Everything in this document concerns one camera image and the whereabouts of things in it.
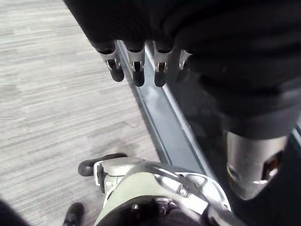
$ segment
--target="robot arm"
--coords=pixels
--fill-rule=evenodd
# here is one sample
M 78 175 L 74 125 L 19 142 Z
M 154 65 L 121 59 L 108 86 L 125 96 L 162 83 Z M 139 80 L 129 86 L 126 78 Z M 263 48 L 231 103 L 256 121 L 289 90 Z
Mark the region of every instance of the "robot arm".
M 124 41 L 136 86 L 144 83 L 144 44 L 155 42 L 155 83 L 167 57 L 197 72 L 227 131 L 227 171 L 242 199 L 277 174 L 301 111 L 301 3 L 295 1 L 64 0 L 112 78 L 124 78 L 115 40 Z

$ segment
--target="gray carpet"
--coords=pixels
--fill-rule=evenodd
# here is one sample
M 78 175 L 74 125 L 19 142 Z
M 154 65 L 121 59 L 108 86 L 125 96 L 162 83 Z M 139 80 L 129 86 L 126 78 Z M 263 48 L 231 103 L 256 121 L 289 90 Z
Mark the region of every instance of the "gray carpet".
M 62 1 L 1 0 L 0 21 L 1 198 L 39 226 L 83 202 L 91 226 L 104 197 L 77 174 L 82 160 L 158 161 L 130 86 L 111 79 Z

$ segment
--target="black rubber fingertip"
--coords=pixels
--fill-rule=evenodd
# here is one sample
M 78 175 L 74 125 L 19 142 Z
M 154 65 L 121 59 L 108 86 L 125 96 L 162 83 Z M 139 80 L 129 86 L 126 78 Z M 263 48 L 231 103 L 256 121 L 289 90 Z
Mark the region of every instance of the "black rubber fingertip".
M 164 72 L 155 72 L 155 85 L 158 87 L 164 86 L 166 82 L 166 73 Z
M 90 177 L 94 175 L 94 164 L 98 161 L 108 160 L 108 159 L 116 159 L 127 157 L 124 153 L 114 153 L 108 154 L 98 159 L 90 159 L 84 160 L 79 164 L 78 173 L 83 177 Z
M 123 73 L 122 67 L 120 67 L 119 69 L 113 68 L 112 71 L 111 71 L 111 76 L 112 76 L 114 81 L 117 81 L 117 82 L 123 81 L 124 73 Z
M 136 71 L 133 72 L 133 80 L 135 86 L 141 87 L 144 84 L 144 72 L 143 71 Z
M 83 177 L 90 177 L 94 175 L 94 162 L 90 160 L 82 161 L 78 167 L 78 173 Z

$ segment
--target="metal track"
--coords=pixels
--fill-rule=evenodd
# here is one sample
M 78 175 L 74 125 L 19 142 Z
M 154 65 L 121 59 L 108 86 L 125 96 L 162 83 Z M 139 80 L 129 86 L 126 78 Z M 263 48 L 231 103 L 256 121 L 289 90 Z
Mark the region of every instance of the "metal track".
M 127 49 L 117 41 L 117 49 L 124 74 L 132 80 Z M 181 112 L 167 84 L 158 88 L 154 84 L 155 66 L 153 54 L 145 47 L 145 84 L 133 90 L 145 117 L 150 135 L 155 143 L 159 158 L 164 163 L 193 170 L 215 178 L 201 148 Z

